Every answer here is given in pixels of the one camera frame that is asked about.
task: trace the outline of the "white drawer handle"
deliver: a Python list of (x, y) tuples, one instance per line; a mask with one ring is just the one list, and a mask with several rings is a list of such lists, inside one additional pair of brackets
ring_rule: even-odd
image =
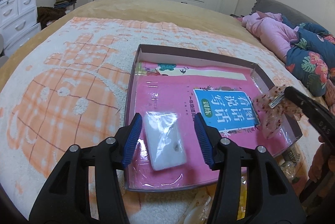
[(26, 21), (24, 21), (22, 24), (16, 26), (15, 29), (16, 29), (17, 31), (20, 31), (20, 30), (22, 30), (22, 29), (24, 28), (25, 25), (26, 25)]
[(10, 15), (10, 13), (12, 12), (13, 9), (10, 9), (8, 11), (6, 11), (3, 15), (4, 17), (7, 17), (8, 15)]
[(31, 0), (27, 0), (26, 2), (24, 2), (23, 4), (25, 4), (25, 5), (29, 5), (30, 4), (30, 2), (31, 2)]

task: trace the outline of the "pillow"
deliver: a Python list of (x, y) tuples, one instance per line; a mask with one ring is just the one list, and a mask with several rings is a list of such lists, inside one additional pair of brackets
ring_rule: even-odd
[(313, 19), (307, 17), (305, 14), (293, 9), (281, 2), (276, 0), (256, 0), (254, 7), (252, 8), (251, 14), (257, 10), (261, 12), (272, 12), (281, 13), (286, 16), (287, 20), (292, 23), (293, 28), (298, 26), (300, 23), (314, 23), (317, 24)]

